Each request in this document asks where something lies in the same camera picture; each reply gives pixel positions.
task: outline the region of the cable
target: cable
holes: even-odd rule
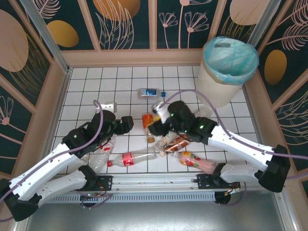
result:
[[[283,154],[283,153],[275,153],[275,152],[269,152],[269,151],[266,151],[266,150],[263,150],[261,148],[257,148],[257,147],[254,147],[253,145],[250,145],[242,140],[239,140],[238,138],[236,137],[233,137],[230,132],[226,129],[225,125],[223,124],[221,118],[219,117],[217,111],[215,110],[215,107],[213,106],[213,104],[210,102],[210,100],[201,92],[199,92],[198,90],[195,90],[195,89],[188,89],[188,90],[179,90],[178,92],[174,93],[169,99],[167,99],[164,103],[162,103],[160,105],[159,108],[162,108],[166,103],[168,103],[172,98],[174,98],[176,95],[178,94],[181,94],[182,92],[187,92],[187,91],[192,91],[192,92],[195,92],[195,93],[198,93],[199,95],[201,95],[205,100],[206,102],[210,105],[211,109],[214,111],[215,115],[217,116],[217,119],[218,119],[218,123],[221,125],[222,129],[224,130],[224,132],[233,140],[237,141],[238,143],[242,144],[242,145],[245,145],[246,147],[249,147],[251,149],[254,149],[258,152],[262,152],[262,153],[265,153],[265,154],[271,154],[271,155],[276,155],[276,156],[281,156],[281,157],[286,157],[286,158],[297,158],[297,159],[303,159],[303,160],[308,160],[308,156],[302,156],[302,155],[293,155],[293,154]],[[298,178],[301,178],[301,177],[304,177],[304,176],[307,176],[308,173],[305,173],[305,174],[301,174],[301,175],[298,175],[298,176],[291,176],[291,177],[287,177],[288,180],[293,180],[293,179],[298,179]]]
[[[18,186],[20,186],[23,182],[25,182],[30,176],[32,176],[36,171],[38,171],[39,169],[41,169],[42,167],[44,167],[47,163],[49,163],[50,161],[52,161],[53,159],[61,156],[61,155],[64,155],[66,153],[72,153],[72,152],[76,152],[76,151],[79,151],[85,147],[87,147],[88,145],[90,145],[97,137],[98,135],[100,134],[101,132],[101,129],[103,127],[103,108],[101,106],[101,104],[97,101],[97,100],[94,100],[93,101],[93,104],[97,107],[100,108],[100,114],[101,114],[101,120],[100,120],[100,124],[98,126],[98,129],[97,129],[97,132],[96,134],[93,136],[93,138],[87,142],[86,144],[78,147],[78,148],[75,148],[75,149],[72,149],[72,150],[67,150],[67,151],[64,151],[64,152],[61,152],[51,158],[49,158],[48,160],[46,160],[45,162],[43,162],[42,164],[40,164],[38,167],[36,167],[35,169],[33,169],[28,175],[26,175],[22,180],[20,180],[16,185],[14,185],[10,190],[8,190],[4,195],[3,197],[0,199],[0,205],[1,203],[4,201],[4,199],[10,194],[12,193],[15,189],[18,188]],[[0,219],[0,223],[2,222],[6,222],[6,221],[9,221],[13,219],[13,217],[10,217],[10,218],[6,218],[6,219]]]
[[[244,195],[242,196],[241,199],[239,199],[237,202],[233,203],[233,204],[230,204],[230,205],[223,205],[223,204],[219,204],[219,206],[224,206],[224,207],[233,207],[233,206],[236,206],[238,204],[240,204],[243,199],[246,197],[246,193],[247,193],[247,186],[246,186],[246,182],[244,182]]]

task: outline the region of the clear plastic bottle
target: clear plastic bottle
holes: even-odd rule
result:
[[[138,90],[138,99],[140,100],[157,100],[160,97],[165,97],[166,93],[155,88],[140,88]]]
[[[109,155],[115,146],[115,138],[116,135],[113,135],[107,144],[100,147],[90,155],[89,166],[94,170],[96,174],[99,174],[106,164]]]
[[[135,165],[137,163],[147,161],[147,160],[154,160],[157,158],[155,148],[148,148],[140,151],[124,153],[119,155],[114,160],[109,160],[107,162],[108,167],[117,165],[121,167],[127,167],[131,165]]]
[[[216,168],[215,162],[199,158],[190,152],[174,152],[173,157],[179,159],[181,164],[198,168],[206,174],[212,175]]]
[[[164,148],[173,142],[179,135],[173,131],[170,131],[166,136],[163,136],[159,142],[157,142],[154,147],[159,151],[161,156],[165,156]]]

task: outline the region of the black bracket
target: black bracket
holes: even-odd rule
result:
[[[197,179],[193,182],[198,183],[198,189],[229,189],[234,187],[233,183],[227,183],[220,181],[219,184],[214,182],[213,176],[208,174],[198,174]],[[241,187],[239,182],[234,183],[239,188]]]
[[[234,188],[235,186],[241,187],[239,182],[227,183],[224,180],[214,180],[212,175],[208,174],[198,174],[197,179],[194,179],[193,182],[198,183],[199,189],[229,189]],[[215,203],[226,205],[230,199],[231,194],[225,195],[226,191],[215,192]]]
[[[113,176],[97,176],[97,179],[93,186],[87,188],[88,192],[99,192],[101,191],[101,185],[105,188],[106,191],[111,191],[112,188],[112,179]]]

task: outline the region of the orange bottle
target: orange bottle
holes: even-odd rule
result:
[[[153,116],[151,114],[145,114],[142,116],[142,124],[143,124],[143,131],[144,134],[147,137],[147,142],[148,143],[154,143],[155,138],[154,136],[150,133],[148,126],[153,123]]]

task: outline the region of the plastic bottle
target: plastic bottle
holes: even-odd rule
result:
[[[157,100],[160,97],[165,97],[166,93],[155,88],[140,88],[138,90],[138,99],[140,100]]]
[[[159,142],[157,142],[154,147],[159,151],[161,156],[165,156],[164,148],[173,142],[179,135],[173,131],[170,131],[166,136],[163,136]]]
[[[122,155],[119,155],[114,160],[109,160],[107,162],[108,167],[117,165],[121,167],[127,167],[131,165],[135,165],[137,163],[140,163],[142,161],[147,160],[154,160],[157,158],[155,148],[148,148],[140,151],[130,152],[130,153],[124,153]]]
[[[190,143],[191,142],[186,135],[181,135],[177,137],[173,142],[171,142],[166,148],[164,148],[163,150],[164,155],[168,153],[177,152],[181,150],[182,148],[186,147]]]
[[[142,116],[142,124],[143,124],[143,131],[146,136],[146,140],[148,143],[154,143],[155,138],[154,136],[150,133],[148,129],[148,125],[153,123],[153,116],[151,114],[145,114]]]
[[[190,152],[174,152],[173,157],[179,159],[181,164],[189,167],[196,167],[206,174],[213,174],[216,168],[215,162],[199,158]]]
[[[110,153],[115,146],[116,135],[111,137],[111,140],[104,146],[101,146],[98,150],[90,155],[89,166],[94,170],[96,174],[99,174],[106,164]]]

